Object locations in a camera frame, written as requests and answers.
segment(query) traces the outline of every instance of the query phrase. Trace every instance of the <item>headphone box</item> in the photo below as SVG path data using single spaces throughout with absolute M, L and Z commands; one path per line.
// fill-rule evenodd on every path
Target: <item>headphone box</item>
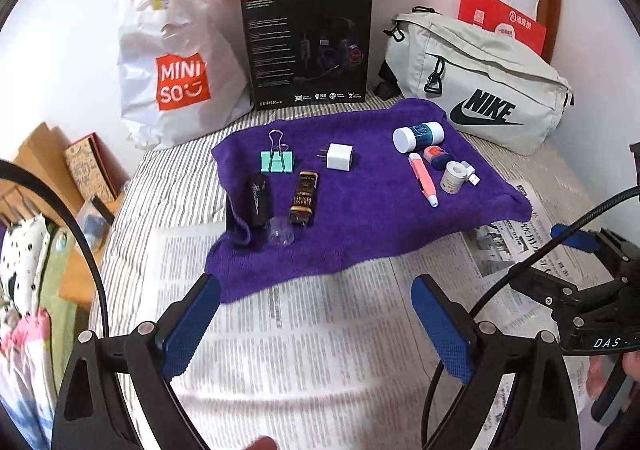
M 241 0 L 255 108 L 363 102 L 372 0 Z

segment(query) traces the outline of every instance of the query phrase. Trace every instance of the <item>human hand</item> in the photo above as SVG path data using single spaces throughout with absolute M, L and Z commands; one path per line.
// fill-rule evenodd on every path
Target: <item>human hand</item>
M 278 450 L 278 446 L 269 437 L 261 437 L 246 450 Z
M 607 383 L 607 377 L 602 373 L 603 358 L 604 356 L 589 356 L 587 394 L 592 400 L 595 400 L 600 395 Z M 622 360 L 622 367 L 636 382 L 640 381 L 640 351 L 625 354 Z

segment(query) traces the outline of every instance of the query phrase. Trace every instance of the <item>white tape roll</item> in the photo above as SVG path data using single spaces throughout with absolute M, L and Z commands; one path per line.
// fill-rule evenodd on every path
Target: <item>white tape roll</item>
M 447 169 L 444 171 L 440 187 L 448 194 L 457 194 L 466 181 L 466 168 L 462 163 L 449 161 Z

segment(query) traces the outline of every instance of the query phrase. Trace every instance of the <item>polka dot pillow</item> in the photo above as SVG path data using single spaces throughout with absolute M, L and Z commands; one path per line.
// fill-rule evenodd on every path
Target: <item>polka dot pillow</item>
M 2 296 L 21 316 L 35 315 L 38 311 L 49 241 L 50 235 L 42 215 L 21 221 L 4 234 L 0 255 Z

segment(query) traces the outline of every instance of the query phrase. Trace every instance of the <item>blue textured pad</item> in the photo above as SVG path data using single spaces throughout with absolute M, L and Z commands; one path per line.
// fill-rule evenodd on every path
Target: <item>blue textured pad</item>
M 411 287 L 411 302 L 444 368 L 466 385 L 473 376 L 469 343 L 460 335 L 449 315 L 420 278 L 416 278 Z
M 555 239 L 567 228 L 568 226 L 564 226 L 564 224 L 556 224 L 556 226 L 551 228 L 551 238 Z M 596 238 L 589 232 L 584 231 L 575 232 L 571 237 L 566 239 L 563 244 L 587 253 L 594 253 L 600 249 L 600 243 Z
M 220 283 L 215 277 L 210 277 L 164 342 L 162 375 L 168 382 L 187 370 L 200 340 L 220 306 L 220 293 Z

